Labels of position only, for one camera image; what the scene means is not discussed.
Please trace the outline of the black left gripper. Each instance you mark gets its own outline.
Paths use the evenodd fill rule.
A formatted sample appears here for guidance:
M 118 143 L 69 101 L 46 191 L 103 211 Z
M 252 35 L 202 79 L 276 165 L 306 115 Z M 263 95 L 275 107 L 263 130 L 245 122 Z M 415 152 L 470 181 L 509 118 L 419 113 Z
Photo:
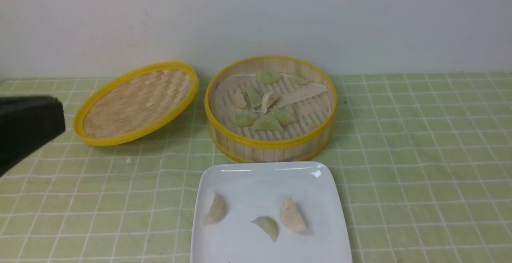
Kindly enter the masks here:
M 64 108 L 52 96 L 0 97 L 0 175 L 4 176 L 66 130 Z

